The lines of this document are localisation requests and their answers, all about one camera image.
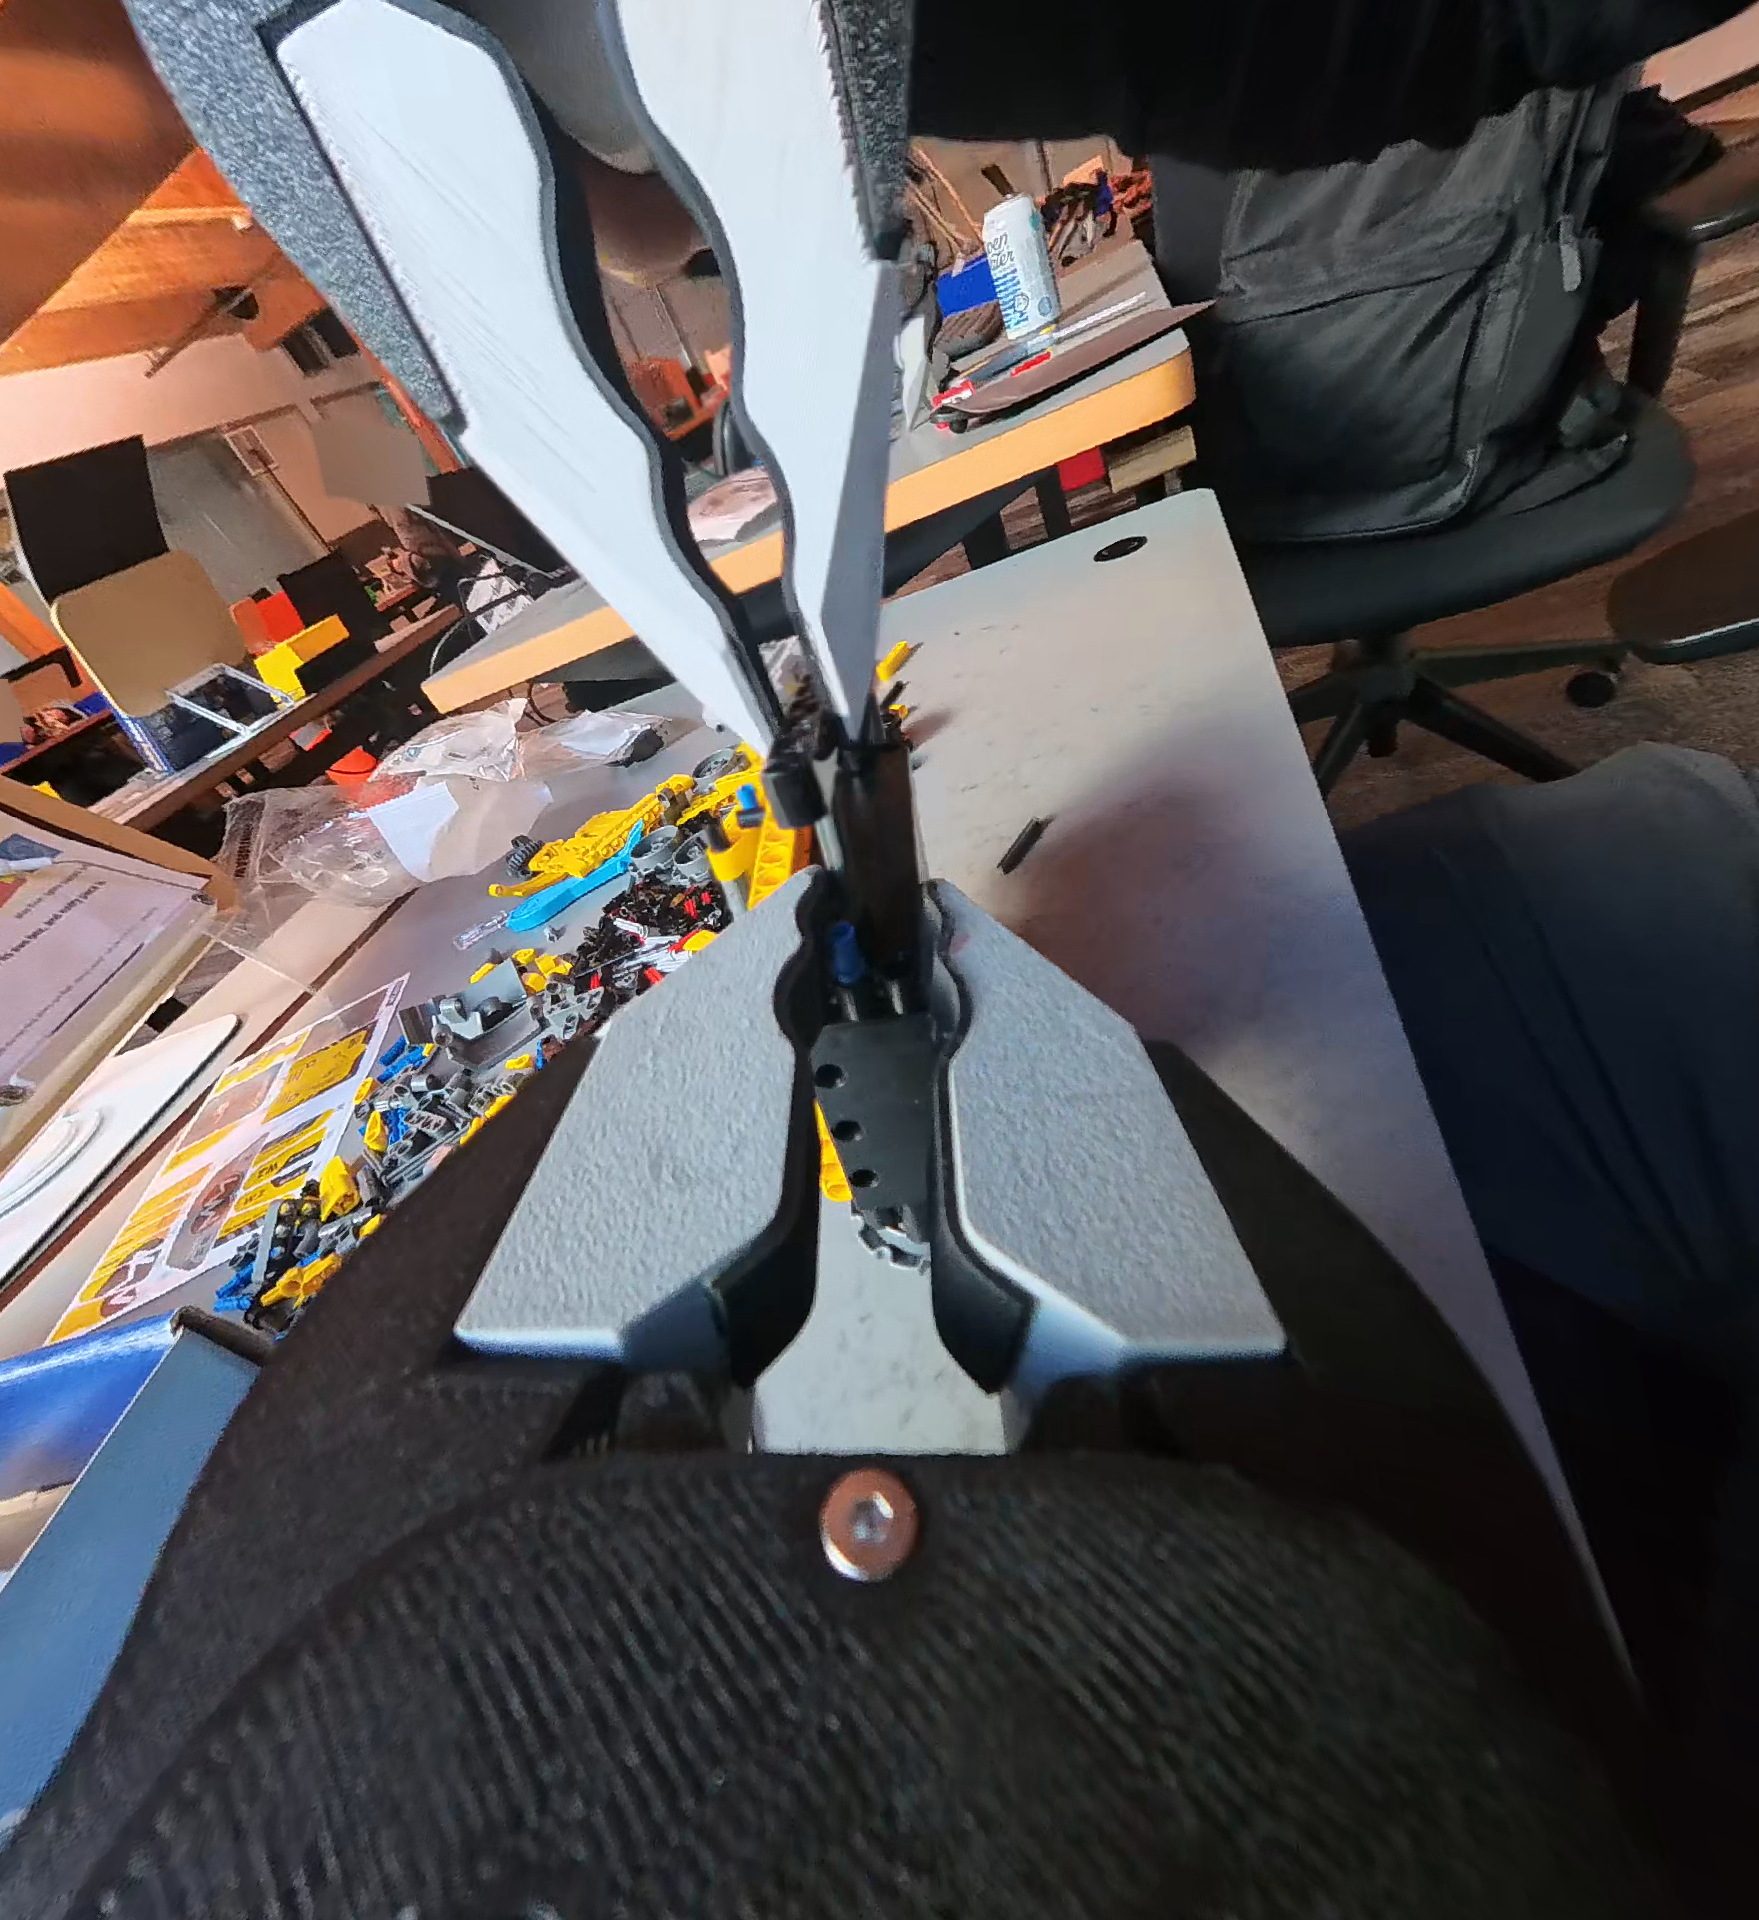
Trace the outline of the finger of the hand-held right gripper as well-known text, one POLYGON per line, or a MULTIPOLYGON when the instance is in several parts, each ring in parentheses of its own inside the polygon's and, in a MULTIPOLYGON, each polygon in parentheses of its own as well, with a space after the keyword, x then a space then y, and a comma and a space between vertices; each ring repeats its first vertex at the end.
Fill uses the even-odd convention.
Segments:
POLYGON ((883 598, 905 9, 621 3, 615 43, 729 276, 733 392, 785 502, 789 604, 855 736, 883 598))
POLYGON ((451 388, 465 458, 765 750, 763 669, 625 379, 583 192, 499 43, 439 5, 341 3, 279 28, 271 57, 451 388))

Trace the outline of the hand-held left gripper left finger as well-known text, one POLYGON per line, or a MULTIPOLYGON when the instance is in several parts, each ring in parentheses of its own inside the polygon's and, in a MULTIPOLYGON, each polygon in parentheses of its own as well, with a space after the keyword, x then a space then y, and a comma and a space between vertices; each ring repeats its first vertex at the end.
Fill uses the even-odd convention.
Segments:
POLYGON ((751 1386, 813 1296, 817 1138, 791 1037, 805 870, 599 1035, 479 1280, 483 1357, 751 1386))

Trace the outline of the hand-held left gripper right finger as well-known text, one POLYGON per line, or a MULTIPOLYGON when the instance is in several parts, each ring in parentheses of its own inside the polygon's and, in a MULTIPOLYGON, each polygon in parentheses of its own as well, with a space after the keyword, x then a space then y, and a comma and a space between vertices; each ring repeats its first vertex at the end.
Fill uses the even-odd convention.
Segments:
POLYGON ((1262 1363, 1286 1341, 1136 1033, 955 885, 927 889, 939 1028, 933 1300, 985 1388, 1262 1363))

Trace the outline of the yellow toy vehicle model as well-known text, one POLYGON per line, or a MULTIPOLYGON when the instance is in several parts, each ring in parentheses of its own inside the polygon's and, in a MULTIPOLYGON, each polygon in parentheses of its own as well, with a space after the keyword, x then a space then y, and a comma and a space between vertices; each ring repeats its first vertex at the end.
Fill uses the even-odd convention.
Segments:
POLYGON ((811 1098, 861 1245, 891 1268, 933 1261, 933 936, 911 750, 873 701, 845 724, 793 697, 763 760, 771 821, 811 830, 821 879, 799 912, 795 990, 811 1098))

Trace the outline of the person's right forearm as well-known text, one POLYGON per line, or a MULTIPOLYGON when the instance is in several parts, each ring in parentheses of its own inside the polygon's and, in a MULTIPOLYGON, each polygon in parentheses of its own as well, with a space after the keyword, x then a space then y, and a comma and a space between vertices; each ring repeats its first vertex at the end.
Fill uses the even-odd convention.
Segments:
POLYGON ((1528 95, 1616 80, 1744 3, 929 3, 911 127, 1110 136, 1128 157, 1312 170, 1454 148, 1528 95))

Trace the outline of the grey desk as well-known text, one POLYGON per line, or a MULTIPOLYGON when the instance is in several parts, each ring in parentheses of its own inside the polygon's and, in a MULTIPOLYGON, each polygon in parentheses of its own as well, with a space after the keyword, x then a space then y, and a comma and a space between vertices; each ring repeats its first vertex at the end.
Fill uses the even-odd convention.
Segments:
MULTIPOLYGON (((1120 1400, 1198 1399, 1198 1453, 1346 1503, 1414 1545, 1504 1633, 1544 1648, 1576 1702, 1604 1685, 1610 1607, 1418 1090, 1266 640, 1212 501, 1172 496, 1102 530, 893 602, 909 690, 933 735, 911 770, 917 847, 1138 1037, 1284 1335, 1264 1361, 1160 1363, 1049 1388, 985 1388, 939 1337, 933 1261, 861 1245, 811 1098, 813 1296, 757 1382, 759 1445, 785 1455, 951 1450, 997 1399, 1005 1449, 1104 1380, 1120 1400), (1050 825, 1011 877, 997 857, 1050 825)), ((807 1076, 793 1007, 791 1037, 807 1076)), ((483 1357, 459 1313, 599 1039, 391 1215, 285 1346, 297 1382, 345 1341, 345 1382, 313 1385, 319 1482, 343 1489, 343 1419, 371 1337, 399 1337, 427 1275, 459 1258, 421 1337, 447 1392, 541 1386, 573 1364, 483 1357)))

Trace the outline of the pile of small building pieces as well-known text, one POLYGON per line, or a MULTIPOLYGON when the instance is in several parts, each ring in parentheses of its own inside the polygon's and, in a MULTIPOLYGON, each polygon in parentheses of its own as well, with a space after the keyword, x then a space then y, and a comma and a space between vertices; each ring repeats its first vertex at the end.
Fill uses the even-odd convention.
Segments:
POLYGON ((215 1308, 255 1333, 289 1333, 343 1261, 539 1072, 755 905, 685 854, 679 872, 631 872, 515 932, 523 942, 495 948, 465 987, 397 1009, 339 1154, 215 1266, 215 1308))

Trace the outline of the wooden table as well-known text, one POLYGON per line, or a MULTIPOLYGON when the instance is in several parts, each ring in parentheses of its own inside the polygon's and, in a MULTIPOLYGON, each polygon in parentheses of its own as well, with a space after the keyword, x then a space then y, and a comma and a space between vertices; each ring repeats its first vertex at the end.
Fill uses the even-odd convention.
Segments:
MULTIPOLYGON (((1015 417, 961 437, 919 426, 891 444, 887 535, 1168 420, 1192 391, 1186 349, 1164 334, 1015 417)), ((575 582, 543 594, 529 612, 443 665, 423 681, 421 693, 437 712, 451 714, 631 636, 613 607, 589 584, 575 582)))

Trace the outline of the pile of yellow beams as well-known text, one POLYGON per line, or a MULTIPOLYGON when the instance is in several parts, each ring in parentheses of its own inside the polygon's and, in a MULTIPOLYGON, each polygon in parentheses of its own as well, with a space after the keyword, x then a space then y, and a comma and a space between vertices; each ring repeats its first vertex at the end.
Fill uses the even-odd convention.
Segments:
POLYGON ((507 877, 487 893, 493 901, 521 901, 553 880, 583 877, 619 853, 631 857, 631 872, 679 872, 685 850, 705 861, 715 887, 741 887, 753 902, 807 863, 809 837, 807 829, 777 825, 761 756, 733 746, 569 834, 547 841, 521 834, 507 853, 507 877))

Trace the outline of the yellow sticker sheet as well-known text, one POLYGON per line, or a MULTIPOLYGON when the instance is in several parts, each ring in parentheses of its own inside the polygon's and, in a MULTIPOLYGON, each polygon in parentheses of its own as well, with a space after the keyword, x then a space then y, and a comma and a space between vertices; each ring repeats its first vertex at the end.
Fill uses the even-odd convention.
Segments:
POLYGON ((363 1082, 397 1030, 399 975, 235 1063, 213 1085, 47 1345, 97 1333, 193 1282, 267 1207, 335 1159, 363 1082))

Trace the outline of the black square panel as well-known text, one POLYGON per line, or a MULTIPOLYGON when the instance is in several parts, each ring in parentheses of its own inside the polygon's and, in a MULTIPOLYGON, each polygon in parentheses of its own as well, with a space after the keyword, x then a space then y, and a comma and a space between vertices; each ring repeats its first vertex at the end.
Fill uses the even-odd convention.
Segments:
POLYGON ((139 437, 3 473, 21 565, 39 597, 59 597, 169 553, 139 437))

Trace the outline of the person's dark jeans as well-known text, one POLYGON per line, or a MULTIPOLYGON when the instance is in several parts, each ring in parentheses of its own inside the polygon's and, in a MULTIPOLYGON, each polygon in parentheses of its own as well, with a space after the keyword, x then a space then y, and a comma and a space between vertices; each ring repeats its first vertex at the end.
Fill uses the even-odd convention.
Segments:
POLYGON ((1490 1257, 1759 1345, 1759 770, 1634 746, 1340 839, 1490 1257))

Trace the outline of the white flat tray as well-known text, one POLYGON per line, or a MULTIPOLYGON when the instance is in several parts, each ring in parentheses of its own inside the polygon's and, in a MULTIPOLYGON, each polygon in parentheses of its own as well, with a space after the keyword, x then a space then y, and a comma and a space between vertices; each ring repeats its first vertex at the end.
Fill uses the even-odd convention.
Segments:
POLYGON ((99 1064, 0 1170, 0 1290, 241 1030, 175 1024, 99 1064))

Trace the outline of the blue cardboard box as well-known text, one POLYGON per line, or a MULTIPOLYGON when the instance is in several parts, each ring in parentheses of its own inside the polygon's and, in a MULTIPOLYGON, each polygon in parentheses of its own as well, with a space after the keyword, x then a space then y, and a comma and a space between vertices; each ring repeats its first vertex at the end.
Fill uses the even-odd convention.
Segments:
POLYGON ((203 1308, 0 1361, 0 1850, 91 1712, 187 1494, 275 1348, 203 1308))

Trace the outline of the black office chair seat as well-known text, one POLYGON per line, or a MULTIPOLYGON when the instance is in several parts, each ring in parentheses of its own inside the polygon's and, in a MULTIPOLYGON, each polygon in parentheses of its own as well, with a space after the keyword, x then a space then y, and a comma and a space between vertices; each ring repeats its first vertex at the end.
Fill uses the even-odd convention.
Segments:
POLYGON ((1600 419, 1610 442, 1554 450, 1494 504, 1426 533, 1290 545, 1226 520, 1266 643, 1404 635, 1618 560, 1658 533, 1692 488, 1688 441, 1660 392, 1698 256, 1754 225, 1759 155, 1746 148, 1720 152, 1620 217, 1614 281, 1632 294, 1632 331, 1624 377, 1600 419))

